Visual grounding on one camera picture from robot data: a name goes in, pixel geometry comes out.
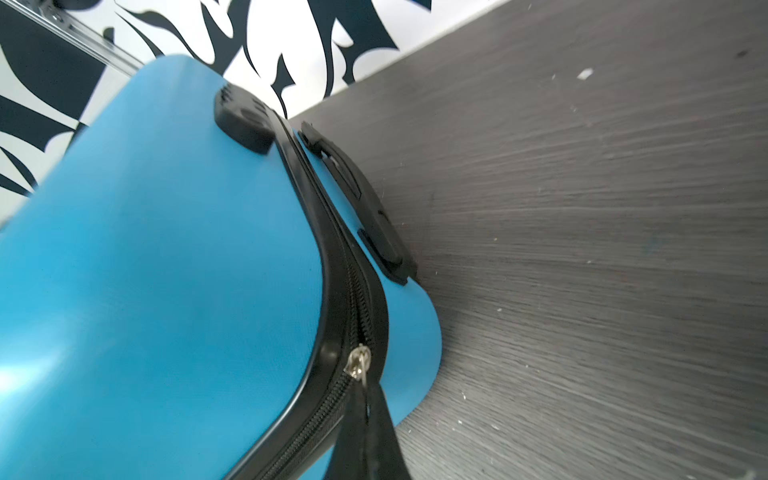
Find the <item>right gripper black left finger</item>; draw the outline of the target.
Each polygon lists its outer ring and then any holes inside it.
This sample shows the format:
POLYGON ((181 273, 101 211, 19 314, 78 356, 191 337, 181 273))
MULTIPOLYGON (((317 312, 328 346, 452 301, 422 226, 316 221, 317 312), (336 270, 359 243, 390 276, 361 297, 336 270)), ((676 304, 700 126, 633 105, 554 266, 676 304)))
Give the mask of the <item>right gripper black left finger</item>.
POLYGON ((354 381, 324 479, 360 480, 367 478, 367 426, 366 386, 362 381, 354 381))

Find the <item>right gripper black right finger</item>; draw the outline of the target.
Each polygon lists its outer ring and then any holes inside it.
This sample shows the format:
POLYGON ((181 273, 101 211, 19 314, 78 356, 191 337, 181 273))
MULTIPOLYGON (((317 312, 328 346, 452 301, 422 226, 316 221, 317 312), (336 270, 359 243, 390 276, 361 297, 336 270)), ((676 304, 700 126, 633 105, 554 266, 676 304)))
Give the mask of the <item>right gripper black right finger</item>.
POLYGON ((365 392, 364 478, 411 480, 382 387, 369 381, 365 392))

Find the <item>blue hard-shell suitcase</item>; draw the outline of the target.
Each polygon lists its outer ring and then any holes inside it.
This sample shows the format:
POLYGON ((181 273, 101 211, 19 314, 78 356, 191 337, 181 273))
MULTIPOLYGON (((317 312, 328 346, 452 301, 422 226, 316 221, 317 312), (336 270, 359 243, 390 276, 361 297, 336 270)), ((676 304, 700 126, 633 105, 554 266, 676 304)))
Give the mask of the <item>blue hard-shell suitcase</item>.
POLYGON ((1 233, 5 479, 324 479, 354 381, 440 365, 375 189, 186 56, 142 68, 1 233))

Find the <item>aluminium frame rails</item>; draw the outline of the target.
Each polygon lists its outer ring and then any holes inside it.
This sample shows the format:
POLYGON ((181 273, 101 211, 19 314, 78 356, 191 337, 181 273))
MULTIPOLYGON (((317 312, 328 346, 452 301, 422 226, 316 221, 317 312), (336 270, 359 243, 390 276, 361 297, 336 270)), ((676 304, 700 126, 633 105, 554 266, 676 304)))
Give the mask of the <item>aluminium frame rails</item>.
POLYGON ((2 5, 33 21, 101 63, 132 76, 143 67, 143 62, 119 48, 113 41, 89 28, 54 1, 3 0, 2 5))

